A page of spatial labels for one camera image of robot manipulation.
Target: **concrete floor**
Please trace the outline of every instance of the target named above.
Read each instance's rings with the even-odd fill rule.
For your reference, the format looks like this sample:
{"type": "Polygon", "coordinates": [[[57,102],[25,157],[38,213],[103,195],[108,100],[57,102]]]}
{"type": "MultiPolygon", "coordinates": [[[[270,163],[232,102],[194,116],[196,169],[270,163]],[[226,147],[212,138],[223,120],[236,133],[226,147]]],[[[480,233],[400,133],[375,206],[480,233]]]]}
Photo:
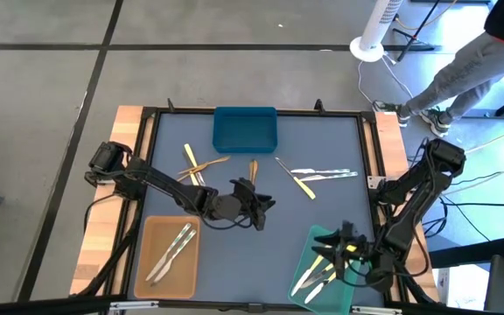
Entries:
{"type": "MultiPolygon", "coordinates": [[[[361,35],[374,2],[126,0],[112,42],[347,44],[361,35]]],[[[113,6],[112,0],[0,0],[0,42],[101,43],[113,6]]],[[[406,1],[401,18],[414,25],[429,8],[406,1]]],[[[441,4],[437,11],[444,8],[441,4]]],[[[441,45],[440,52],[409,54],[394,67],[396,75],[413,93],[423,90],[434,73],[452,60],[452,53],[481,32],[487,12],[485,5],[455,5],[420,36],[441,45]],[[468,18],[475,21],[473,26],[461,27],[468,18]]],[[[384,39],[385,44],[403,41],[391,31],[384,39]]],[[[0,302],[11,300],[96,54],[0,51],[0,194],[6,197],[0,206],[0,302]]],[[[82,240],[83,213],[94,196],[83,173],[98,144],[109,138],[118,105],[161,106],[170,97],[180,107],[310,109],[321,98],[328,109],[370,110],[357,90],[358,64],[349,52],[109,52],[33,298],[62,298],[68,293],[82,240]]],[[[363,64],[361,71],[369,97],[408,100],[381,62],[363,64]]],[[[504,80],[479,106],[495,108],[502,103],[504,80]]],[[[503,133],[504,121],[465,119],[447,139],[468,149],[503,133]]],[[[413,155],[422,138],[431,133],[416,119],[402,135],[408,155],[413,155]]],[[[501,169],[504,141],[473,153],[462,179],[501,169]]],[[[452,199],[504,202],[504,176],[452,199]],[[481,199],[482,194],[488,199],[481,199]]],[[[491,239],[504,237],[504,208],[463,210],[491,239]]],[[[439,211],[433,208],[425,219],[438,217],[439,211]]],[[[446,229],[430,239],[429,246],[470,244],[483,241],[480,237],[451,209],[446,229]]]]}

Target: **green tray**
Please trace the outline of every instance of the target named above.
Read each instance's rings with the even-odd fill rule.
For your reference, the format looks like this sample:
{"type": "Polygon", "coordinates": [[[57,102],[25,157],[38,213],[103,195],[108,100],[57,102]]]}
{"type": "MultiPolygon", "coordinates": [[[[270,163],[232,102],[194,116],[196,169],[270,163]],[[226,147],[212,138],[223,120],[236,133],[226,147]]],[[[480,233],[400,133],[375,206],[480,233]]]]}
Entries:
{"type": "MultiPolygon", "coordinates": [[[[335,279],[331,281],[328,285],[326,285],[322,291],[312,300],[310,303],[305,304],[305,299],[311,293],[314,288],[318,284],[322,282],[319,280],[318,282],[310,285],[305,289],[299,289],[298,292],[291,296],[291,291],[293,287],[299,280],[299,278],[308,270],[314,260],[317,257],[317,254],[311,249],[312,246],[321,246],[320,243],[314,241],[314,237],[321,235],[329,235],[332,231],[328,231],[320,226],[312,226],[311,231],[308,234],[308,238],[306,240],[306,244],[303,248],[303,254],[300,257],[300,262],[298,263],[297,270],[295,270],[295,276],[293,277],[293,282],[290,284],[289,293],[287,297],[289,300],[305,309],[315,312],[320,315],[330,315],[330,314],[349,314],[349,310],[351,308],[351,301],[354,296],[354,287],[350,285],[346,285],[341,282],[339,279],[335,279]]],[[[311,276],[318,274],[321,270],[323,270],[328,265],[327,260],[323,260],[317,268],[311,273],[311,276]]],[[[353,262],[352,267],[356,270],[359,270],[361,263],[353,262]]],[[[328,271],[324,279],[328,278],[333,273],[333,269],[328,271]]],[[[345,274],[345,279],[352,284],[357,282],[357,274],[347,269],[345,274]]]]}

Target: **person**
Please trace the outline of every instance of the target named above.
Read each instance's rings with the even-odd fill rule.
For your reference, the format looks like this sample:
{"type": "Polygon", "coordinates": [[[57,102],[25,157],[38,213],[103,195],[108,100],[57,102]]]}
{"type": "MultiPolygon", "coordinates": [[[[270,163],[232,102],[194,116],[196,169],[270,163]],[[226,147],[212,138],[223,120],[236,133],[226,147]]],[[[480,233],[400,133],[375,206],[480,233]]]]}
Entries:
{"type": "Polygon", "coordinates": [[[403,105],[374,101],[373,109],[396,112],[401,127],[407,126],[412,116],[421,116],[435,135],[443,137],[452,122],[476,105],[503,76],[504,0],[499,0],[487,17],[485,32],[461,48],[421,94],[403,105]],[[433,108],[453,96],[457,97],[446,111],[433,108]]]}

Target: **sneaker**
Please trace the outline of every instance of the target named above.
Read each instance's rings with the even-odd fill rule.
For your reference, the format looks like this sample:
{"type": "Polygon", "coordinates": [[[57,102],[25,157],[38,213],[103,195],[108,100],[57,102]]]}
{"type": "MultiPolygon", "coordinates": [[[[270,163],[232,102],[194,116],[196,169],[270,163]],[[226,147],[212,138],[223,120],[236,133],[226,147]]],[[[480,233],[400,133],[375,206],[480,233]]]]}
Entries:
{"type": "Polygon", "coordinates": [[[402,105],[400,104],[386,103],[384,101],[373,101],[373,110],[375,112],[395,113],[395,115],[398,117],[398,124],[400,125],[400,127],[407,127],[410,117],[401,117],[401,108],[402,105]]]}
{"type": "Polygon", "coordinates": [[[430,130],[437,137],[444,137],[448,135],[448,129],[451,127],[450,124],[442,123],[438,119],[443,113],[444,111],[434,108],[427,109],[419,113],[423,121],[430,125],[430,130]]]}

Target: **gray pants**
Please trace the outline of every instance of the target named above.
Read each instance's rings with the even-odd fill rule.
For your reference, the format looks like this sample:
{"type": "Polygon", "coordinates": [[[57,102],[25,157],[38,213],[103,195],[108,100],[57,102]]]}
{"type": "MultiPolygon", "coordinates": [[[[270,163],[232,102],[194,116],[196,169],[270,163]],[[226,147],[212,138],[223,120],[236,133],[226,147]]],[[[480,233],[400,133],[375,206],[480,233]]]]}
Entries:
{"type": "Polygon", "coordinates": [[[454,61],[442,68],[433,82],[406,102],[400,116],[418,115],[453,96],[454,103],[440,116],[441,123],[458,120],[504,76],[504,43],[486,33],[460,49],[454,61]]]}

